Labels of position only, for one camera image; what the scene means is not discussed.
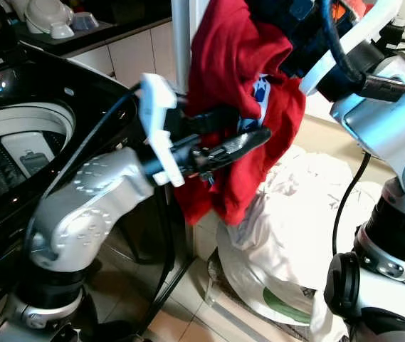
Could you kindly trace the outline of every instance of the washing machine drum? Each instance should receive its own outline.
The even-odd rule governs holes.
[[[46,167],[74,132],[73,114],[53,103],[0,109],[0,196]]]

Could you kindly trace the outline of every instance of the tiled floor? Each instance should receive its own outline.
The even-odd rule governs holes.
[[[203,300],[209,276],[197,259],[177,284],[144,337],[153,342],[296,342],[247,312],[222,293],[209,306]]]

